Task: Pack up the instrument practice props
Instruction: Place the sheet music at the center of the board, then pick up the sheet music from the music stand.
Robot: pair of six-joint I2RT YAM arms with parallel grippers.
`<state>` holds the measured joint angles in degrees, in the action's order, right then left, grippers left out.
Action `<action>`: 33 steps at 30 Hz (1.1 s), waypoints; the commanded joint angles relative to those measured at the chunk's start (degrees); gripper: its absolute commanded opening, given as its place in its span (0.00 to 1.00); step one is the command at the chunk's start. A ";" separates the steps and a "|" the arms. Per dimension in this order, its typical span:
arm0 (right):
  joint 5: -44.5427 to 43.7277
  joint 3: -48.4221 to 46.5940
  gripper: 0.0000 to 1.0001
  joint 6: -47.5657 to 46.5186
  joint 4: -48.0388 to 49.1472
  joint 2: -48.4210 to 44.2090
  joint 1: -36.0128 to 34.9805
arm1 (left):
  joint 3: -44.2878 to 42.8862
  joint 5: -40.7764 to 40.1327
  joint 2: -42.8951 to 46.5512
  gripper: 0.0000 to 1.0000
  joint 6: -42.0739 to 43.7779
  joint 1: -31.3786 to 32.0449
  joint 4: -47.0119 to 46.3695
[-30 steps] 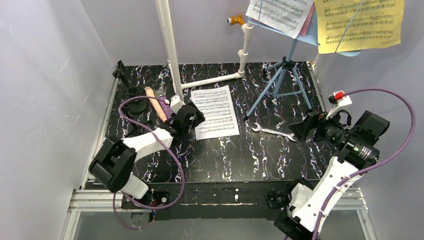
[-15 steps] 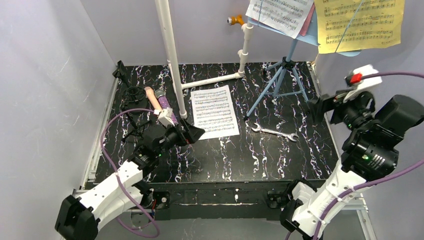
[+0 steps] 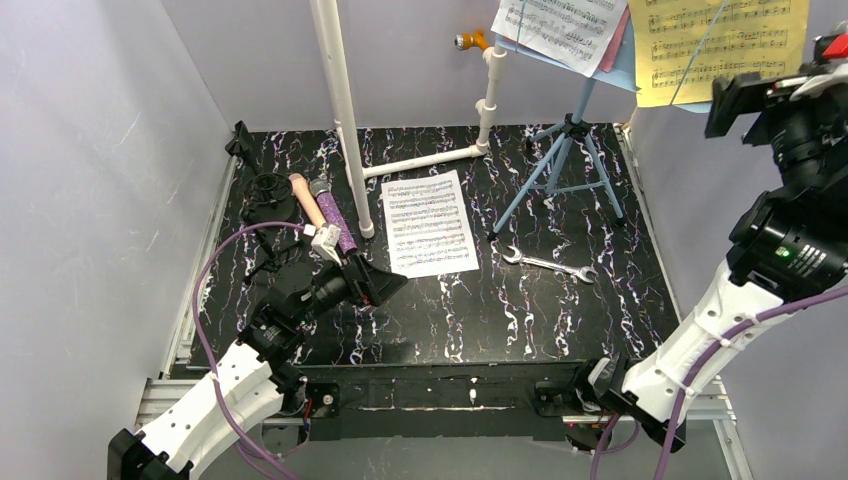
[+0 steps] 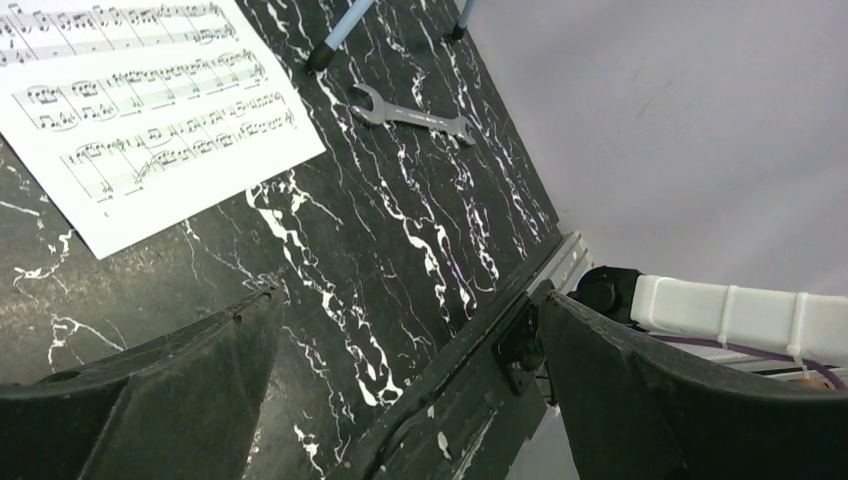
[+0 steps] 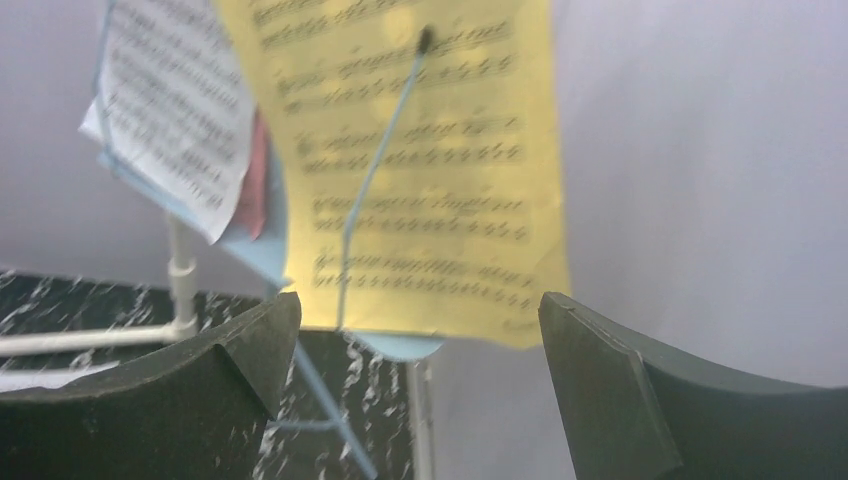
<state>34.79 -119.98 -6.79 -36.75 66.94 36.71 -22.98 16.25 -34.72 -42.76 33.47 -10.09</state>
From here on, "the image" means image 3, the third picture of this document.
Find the purple glitter microphone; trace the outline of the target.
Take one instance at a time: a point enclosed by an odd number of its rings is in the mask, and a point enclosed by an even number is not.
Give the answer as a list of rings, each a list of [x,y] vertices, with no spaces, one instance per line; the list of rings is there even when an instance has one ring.
[[[331,192],[329,182],[323,178],[316,178],[309,182],[309,191],[316,200],[325,219],[340,229],[338,247],[344,256],[358,252],[358,245],[354,240],[350,229],[342,215],[341,210]]]

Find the black round-base microphone stand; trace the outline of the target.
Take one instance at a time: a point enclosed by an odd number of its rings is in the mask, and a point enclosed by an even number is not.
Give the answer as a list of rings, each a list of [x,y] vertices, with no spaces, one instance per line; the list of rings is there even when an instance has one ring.
[[[290,221],[295,210],[291,183],[283,175],[262,171],[259,156],[251,146],[250,132],[243,120],[234,125],[233,138],[225,145],[225,151],[241,160],[252,173],[246,183],[242,220],[247,225]]]

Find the pink toy microphone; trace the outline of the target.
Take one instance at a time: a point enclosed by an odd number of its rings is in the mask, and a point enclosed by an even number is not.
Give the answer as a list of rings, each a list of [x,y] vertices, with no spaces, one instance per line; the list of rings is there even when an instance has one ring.
[[[301,174],[293,173],[289,175],[289,181],[292,192],[310,223],[316,228],[323,227],[327,220],[310,192],[307,180]]]

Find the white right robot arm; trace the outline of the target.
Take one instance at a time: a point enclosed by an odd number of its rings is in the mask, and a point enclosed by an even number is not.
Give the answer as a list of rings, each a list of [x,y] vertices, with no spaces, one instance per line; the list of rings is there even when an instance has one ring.
[[[781,186],[740,217],[706,293],[653,354],[590,360],[573,378],[582,403],[632,417],[670,451],[684,445],[703,388],[769,328],[833,298],[847,273],[846,67],[717,79],[705,136],[726,135],[744,114],[756,121],[743,143],[771,148]]]

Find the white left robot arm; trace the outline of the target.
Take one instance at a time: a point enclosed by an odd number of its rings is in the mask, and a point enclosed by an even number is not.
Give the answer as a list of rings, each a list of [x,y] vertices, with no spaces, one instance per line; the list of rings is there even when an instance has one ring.
[[[307,379],[292,360],[309,324],[342,303],[377,307],[407,282],[356,254],[269,289],[200,381],[137,432],[111,439],[107,478],[199,478],[248,430],[305,403]]]

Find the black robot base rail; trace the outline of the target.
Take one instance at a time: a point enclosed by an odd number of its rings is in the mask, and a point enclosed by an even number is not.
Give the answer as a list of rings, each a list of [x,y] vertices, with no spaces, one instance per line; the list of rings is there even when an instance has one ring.
[[[271,368],[283,411],[302,412],[314,441],[401,436],[561,439],[589,405],[632,415],[620,374],[590,380],[594,362]]]

